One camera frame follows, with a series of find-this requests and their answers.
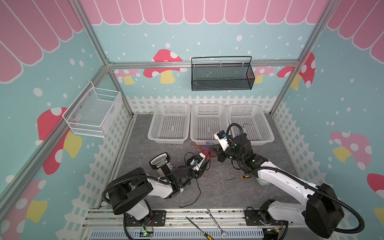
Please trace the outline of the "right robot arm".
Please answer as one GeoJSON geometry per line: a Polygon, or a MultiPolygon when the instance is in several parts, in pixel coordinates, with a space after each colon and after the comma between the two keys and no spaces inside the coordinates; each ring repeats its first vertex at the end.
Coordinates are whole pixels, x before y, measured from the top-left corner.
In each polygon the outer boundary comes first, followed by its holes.
{"type": "Polygon", "coordinates": [[[334,232],[352,235],[364,230],[362,216],[339,200],[331,186],[304,181],[254,153],[239,124],[230,124],[227,130],[215,133],[214,138],[218,144],[212,150],[218,161],[234,160],[246,175],[273,184],[297,200],[296,204],[266,200],[258,213],[265,226],[277,221],[298,223],[322,238],[329,238],[334,232]]]}

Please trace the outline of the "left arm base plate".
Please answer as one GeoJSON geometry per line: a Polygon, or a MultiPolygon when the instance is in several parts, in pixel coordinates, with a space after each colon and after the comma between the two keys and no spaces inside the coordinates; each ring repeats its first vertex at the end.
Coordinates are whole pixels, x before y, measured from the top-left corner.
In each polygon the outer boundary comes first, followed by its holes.
{"type": "Polygon", "coordinates": [[[133,216],[128,215],[124,219],[127,227],[164,227],[167,212],[164,210],[150,211],[150,213],[141,220],[135,219],[133,216]]]}

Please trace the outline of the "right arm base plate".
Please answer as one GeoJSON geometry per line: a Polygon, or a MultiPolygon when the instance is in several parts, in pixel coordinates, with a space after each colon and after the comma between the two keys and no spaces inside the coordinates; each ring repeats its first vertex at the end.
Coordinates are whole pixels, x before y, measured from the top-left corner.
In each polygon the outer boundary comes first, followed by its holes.
{"type": "Polygon", "coordinates": [[[248,207],[244,210],[247,226],[278,226],[285,225],[285,221],[277,221],[266,210],[248,207]]]}

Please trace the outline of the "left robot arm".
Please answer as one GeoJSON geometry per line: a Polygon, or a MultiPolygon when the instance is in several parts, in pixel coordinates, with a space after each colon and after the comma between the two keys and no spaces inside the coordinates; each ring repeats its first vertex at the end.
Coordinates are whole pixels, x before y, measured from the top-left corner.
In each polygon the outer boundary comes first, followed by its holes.
{"type": "Polygon", "coordinates": [[[206,155],[192,155],[185,165],[175,168],[170,155],[162,153],[150,161],[150,167],[156,170],[158,177],[148,175],[143,168],[137,168],[108,183],[102,193],[102,199],[110,204],[115,215],[128,214],[137,221],[147,219],[152,211],[147,196],[171,199],[181,194],[192,180],[199,179],[209,161],[206,155]]]}

